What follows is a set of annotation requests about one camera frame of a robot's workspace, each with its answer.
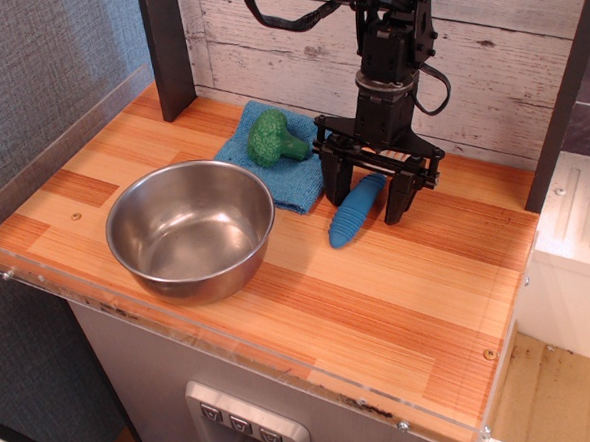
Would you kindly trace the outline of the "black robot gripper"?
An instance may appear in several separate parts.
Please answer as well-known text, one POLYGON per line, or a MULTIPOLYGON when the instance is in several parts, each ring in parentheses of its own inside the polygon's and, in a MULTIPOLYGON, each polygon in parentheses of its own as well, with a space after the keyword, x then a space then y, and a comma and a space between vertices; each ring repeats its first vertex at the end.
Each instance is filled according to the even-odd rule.
POLYGON ((444 152, 423 140, 412 127, 419 72, 404 80, 379 82, 359 71, 356 76, 356 115, 315 118, 313 143, 319 156, 325 196, 340 205, 351 190, 353 167, 394 175, 388 188, 385 223, 397 224, 416 194, 416 188, 433 189, 444 152))

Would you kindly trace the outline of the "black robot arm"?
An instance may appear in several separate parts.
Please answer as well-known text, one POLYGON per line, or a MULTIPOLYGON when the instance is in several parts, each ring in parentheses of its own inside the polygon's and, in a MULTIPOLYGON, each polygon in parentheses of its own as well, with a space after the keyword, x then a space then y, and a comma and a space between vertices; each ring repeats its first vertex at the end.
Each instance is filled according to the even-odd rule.
POLYGON ((419 75, 440 81, 430 67, 438 34, 432 25, 432 0, 335 0, 356 15, 361 68, 355 75, 355 116, 316 118, 313 144, 319 156, 325 196, 340 205, 351 190, 352 172, 360 167, 390 178, 385 221, 400 221, 416 193, 438 182, 444 152, 414 133, 419 75))

